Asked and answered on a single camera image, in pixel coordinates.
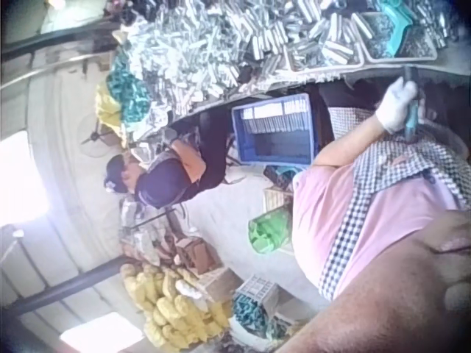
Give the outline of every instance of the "green container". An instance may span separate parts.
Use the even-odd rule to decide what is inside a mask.
[[[249,222],[249,240],[259,254],[269,254],[291,239],[292,204],[267,212]]]

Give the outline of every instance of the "apron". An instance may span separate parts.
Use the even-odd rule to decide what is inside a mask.
[[[329,108],[336,138],[353,129],[372,112],[357,108]],[[397,157],[405,161],[392,165]],[[451,148],[437,143],[432,135],[418,131],[417,142],[407,144],[401,135],[373,143],[354,162],[353,196],[330,249],[319,280],[319,292],[333,300],[339,280],[352,257],[372,197],[418,174],[441,180],[465,210],[471,205],[471,166]]]

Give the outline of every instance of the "pink shirt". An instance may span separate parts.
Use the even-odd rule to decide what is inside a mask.
[[[295,176],[293,248],[306,277],[319,284],[322,269],[353,194],[353,165],[314,167]],[[459,209],[436,179],[408,179],[377,193],[334,298],[382,251],[424,228],[445,210]]]

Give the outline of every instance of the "person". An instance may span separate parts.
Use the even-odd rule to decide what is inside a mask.
[[[277,353],[471,352],[470,313],[471,213],[444,211],[379,254]]]
[[[319,87],[336,140],[320,151],[311,168],[294,178],[292,243],[300,268],[328,300],[344,297],[357,277],[372,271],[372,264],[390,248],[407,250],[401,244],[414,243],[412,235],[443,212],[470,209],[471,167],[464,155],[438,142],[430,130],[419,128],[414,143],[404,138],[408,105],[417,92],[414,82],[400,77],[387,88],[376,109],[379,92],[365,81],[354,88],[342,81]],[[424,101],[419,114],[425,116]],[[410,261],[419,266],[421,259]],[[375,277],[382,293],[413,277],[407,272],[399,277],[390,270],[391,274],[387,268],[382,273],[392,286],[387,279]],[[371,282],[365,289],[374,288]],[[411,287],[411,294],[414,290],[419,288]],[[380,294],[372,293],[385,307],[395,304],[391,296],[382,302]]]
[[[147,168],[129,152],[111,158],[104,186],[115,193],[134,194],[138,201],[161,208],[192,199],[224,180],[230,112],[217,108],[160,129],[157,138],[169,150]],[[179,138],[188,131],[189,143]]]

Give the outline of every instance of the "white glove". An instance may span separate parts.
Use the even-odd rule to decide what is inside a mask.
[[[383,101],[376,110],[376,117],[390,134],[404,128],[407,107],[415,98],[417,92],[417,84],[409,81],[404,85],[404,78],[402,77],[388,87]]]

